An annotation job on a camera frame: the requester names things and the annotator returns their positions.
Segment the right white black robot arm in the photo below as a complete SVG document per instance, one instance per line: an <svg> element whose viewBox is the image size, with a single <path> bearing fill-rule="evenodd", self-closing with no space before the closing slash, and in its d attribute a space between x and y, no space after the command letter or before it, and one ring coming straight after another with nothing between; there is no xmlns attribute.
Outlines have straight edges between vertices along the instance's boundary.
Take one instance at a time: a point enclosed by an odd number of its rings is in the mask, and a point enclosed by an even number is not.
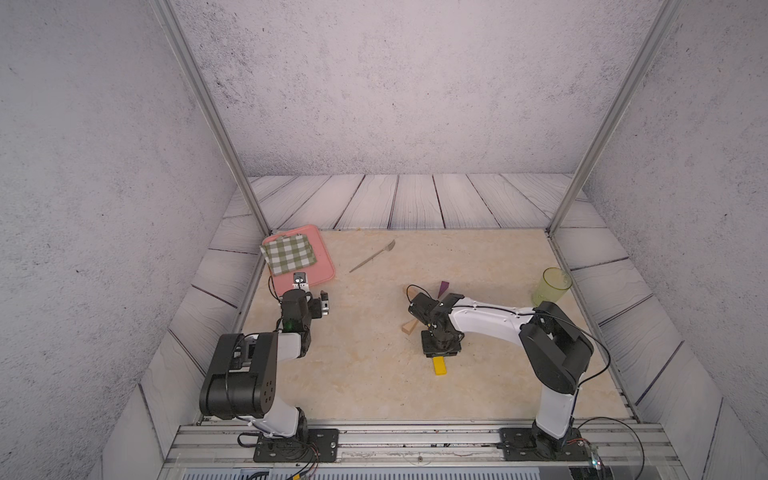
<svg viewBox="0 0 768 480"><path fill-rule="evenodd" d="M542 384L539 410L530 430L532 446L538 455L552 460L564 451L594 346L560 307L544 301L536 307L514 309L461 294L438 300L419 293L409 301L408 311L426 327L421 338L428 358L457 355L467 333L523 348Z"/></svg>

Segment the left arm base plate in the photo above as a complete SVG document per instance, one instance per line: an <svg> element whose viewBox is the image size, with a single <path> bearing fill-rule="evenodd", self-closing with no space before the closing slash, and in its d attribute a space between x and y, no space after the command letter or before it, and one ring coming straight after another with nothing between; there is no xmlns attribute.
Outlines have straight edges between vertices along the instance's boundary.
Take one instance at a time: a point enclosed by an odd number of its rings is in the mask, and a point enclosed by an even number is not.
<svg viewBox="0 0 768 480"><path fill-rule="evenodd" d="M254 447L255 463L334 463L339 447L338 429L310 428L306 439L259 438Z"/></svg>

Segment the purple triangular block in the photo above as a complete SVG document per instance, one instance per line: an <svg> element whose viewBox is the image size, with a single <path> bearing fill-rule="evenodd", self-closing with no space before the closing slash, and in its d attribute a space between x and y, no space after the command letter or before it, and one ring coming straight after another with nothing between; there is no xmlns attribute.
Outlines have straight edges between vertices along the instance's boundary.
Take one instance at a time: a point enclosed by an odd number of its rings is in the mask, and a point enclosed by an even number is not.
<svg viewBox="0 0 768 480"><path fill-rule="evenodd" d="M450 283L448 281L441 281L438 289L437 299L440 300L446 294Z"/></svg>

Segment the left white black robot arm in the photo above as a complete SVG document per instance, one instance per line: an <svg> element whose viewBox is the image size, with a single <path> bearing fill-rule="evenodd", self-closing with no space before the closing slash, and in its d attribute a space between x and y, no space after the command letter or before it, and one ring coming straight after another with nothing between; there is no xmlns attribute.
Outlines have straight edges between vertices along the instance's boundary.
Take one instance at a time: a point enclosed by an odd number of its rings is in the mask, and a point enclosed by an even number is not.
<svg viewBox="0 0 768 480"><path fill-rule="evenodd" d="M222 335L199 394L201 413L244 420L268 438L307 441L304 412L277 393L277 367L308 353L312 321L328 312L327 292L315 297L292 289L282 297L274 330Z"/></svg>

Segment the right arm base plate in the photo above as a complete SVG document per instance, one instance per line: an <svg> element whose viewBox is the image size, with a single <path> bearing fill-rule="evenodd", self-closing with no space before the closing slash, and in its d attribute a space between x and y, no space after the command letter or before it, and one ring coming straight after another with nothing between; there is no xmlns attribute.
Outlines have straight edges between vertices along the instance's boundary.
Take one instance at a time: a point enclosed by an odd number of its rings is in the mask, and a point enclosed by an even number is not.
<svg viewBox="0 0 768 480"><path fill-rule="evenodd" d="M566 436L555 439L543 431L531 428L502 428L500 442L505 461L568 462L590 461L592 453L578 429L572 428Z"/></svg>

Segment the yellow block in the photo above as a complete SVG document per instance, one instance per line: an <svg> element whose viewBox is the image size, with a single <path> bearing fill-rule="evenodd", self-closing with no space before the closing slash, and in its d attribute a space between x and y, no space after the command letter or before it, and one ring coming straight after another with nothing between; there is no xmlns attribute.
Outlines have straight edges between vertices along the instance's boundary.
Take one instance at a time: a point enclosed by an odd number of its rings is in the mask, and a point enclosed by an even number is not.
<svg viewBox="0 0 768 480"><path fill-rule="evenodd" d="M447 367L445 358L443 356L436 356L432 358L433 370L436 376L444 376L447 374Z"/></svg>

